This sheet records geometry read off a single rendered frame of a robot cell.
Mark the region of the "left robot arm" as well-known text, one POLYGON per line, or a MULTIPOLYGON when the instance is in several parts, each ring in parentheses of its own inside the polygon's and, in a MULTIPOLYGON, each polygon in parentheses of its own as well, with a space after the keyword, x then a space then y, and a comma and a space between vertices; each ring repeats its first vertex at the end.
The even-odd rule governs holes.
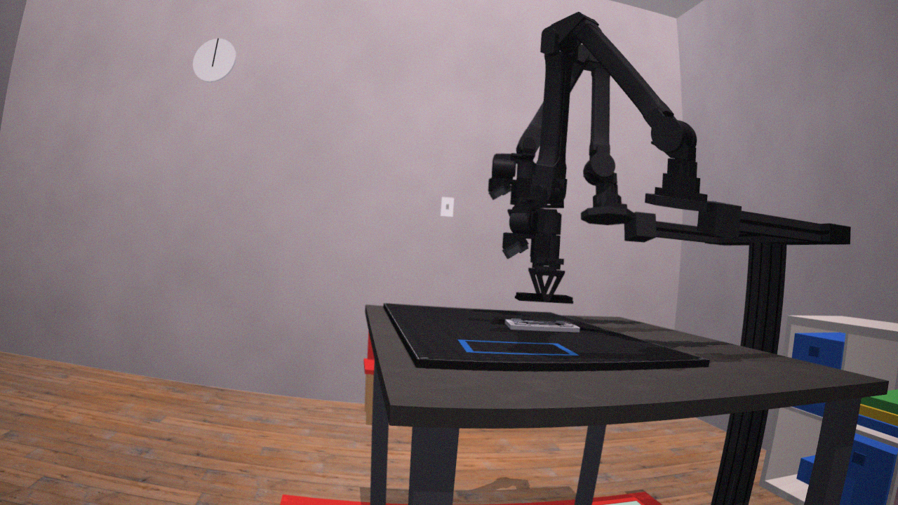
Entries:
POLYGON ((561 234, 561 214, 557 210, 540 208, 564 208, 568 181, 565 178, 565 142, 570 114, 570 82, 581 43, 647 119, 651 127, 651 144, 670 157, 668 174, 663 173, 663 188, 655 187, 655 194, 708 202, 708 194, 699 192, 694 129, 683 121, 676 121, 674 113, 602 33, 596 20, 576 12, 542 31, 541 53, 544 53, 546 71, 541 147, 530 186, 533 205, 512 208, 509 226, 513 233, 506 233, 506 236, 503 233, 502 243, 507 259, 528 249, 527 238, 530 239, 531 257, 549 258, 551 236, 548 234, 553 234, 553 238, 554 234, 561 234))

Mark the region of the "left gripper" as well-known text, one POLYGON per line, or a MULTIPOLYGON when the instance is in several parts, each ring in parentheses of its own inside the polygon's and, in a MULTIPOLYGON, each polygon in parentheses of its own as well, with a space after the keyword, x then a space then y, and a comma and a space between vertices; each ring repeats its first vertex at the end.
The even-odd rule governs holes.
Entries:
POLYGON ((559 282, 561 282, 561 279, 565 274, 565 271, 557 271, 557 269, 561 269, 560 264, 564 264, 564 259, 559 259, 559 239, 561 238, 561 236, 558 236, 558 234, 554 234, 554 238, 553 234, 548 234, 548 236, 551 236, 551 250, 549 251, 549 258, 530 257, 530 259, 532 259, 530 260, 530 262, 532 262, 532 268, 528 268, 530 279, 532 279, 532 283, 533 285, 535 285, 535 292, 537 294, 542 294, 543 302, 551 301, 554 292, 557 290, 559 282), (537 276, 537 279, 535 277, 535 274, 537 276), (549 276, 546 285, 543 285, 543 276, 549 276), (549 286, 551 285, 553 277, 557 277, 557 279, 552 285, 551 292, 549 292, 549 294, 547 295, 547 291, 549 289, 549 286), (539 285, 537 284, 537 281, 539 285), (541 291, 539 289, 539 286, 541 288, 541 291))

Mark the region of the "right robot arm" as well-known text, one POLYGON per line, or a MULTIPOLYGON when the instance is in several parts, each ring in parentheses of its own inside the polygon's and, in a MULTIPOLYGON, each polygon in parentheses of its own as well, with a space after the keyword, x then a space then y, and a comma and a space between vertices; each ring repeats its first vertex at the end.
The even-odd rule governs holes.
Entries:
MULTIPOLYGON (((583 44, 580 44, 578 61, 573 63, 570 92, 583 70, 592 72, 591 141, 588 154, 589 162, 584 166, 583 175, 589 184, 596 186, 597 194, 593 197, 593 208, 603 206, 626 208, 626 204, 622 203, 622 197, 616 194, 618 193, 618 177, 615 173, 615 160, 610 156, 610 75, 594 55, 583 44), (594 156, 594 154, 596 155, 594 156)), ((525 133, 521 135, 516 147, 517 154, 494 155, 492 177, 488 182, 488 191, 492 199, 506 195, 508 192, 511 192, 511 199, 529 198, 530 183, 532 183, 532 175, 535 175, 536 166, 533 159, 535 159, 535 152, 541 146, 542 112, 543 103, 535 118, 525 129, 525 133), (516 163, 517 177, 516 180, 513 180, 516 174, 516 163)))

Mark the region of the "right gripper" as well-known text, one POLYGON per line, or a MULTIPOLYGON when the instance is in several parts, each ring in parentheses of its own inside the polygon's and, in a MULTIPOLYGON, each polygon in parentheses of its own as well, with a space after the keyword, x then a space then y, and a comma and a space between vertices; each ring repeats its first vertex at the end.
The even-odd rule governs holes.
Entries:
MULTIPOLYGON (((529 191, 529 198, 518 197, 518 198, 510 199, 510 204, 515 205, 515 206, 522 206, 520 204, 533 205, 532 195, 530 195, 530 191, 529 191)), ((507 210, 507 211, 508 211, 509 216, 512 215, 512 210, 507 210)))

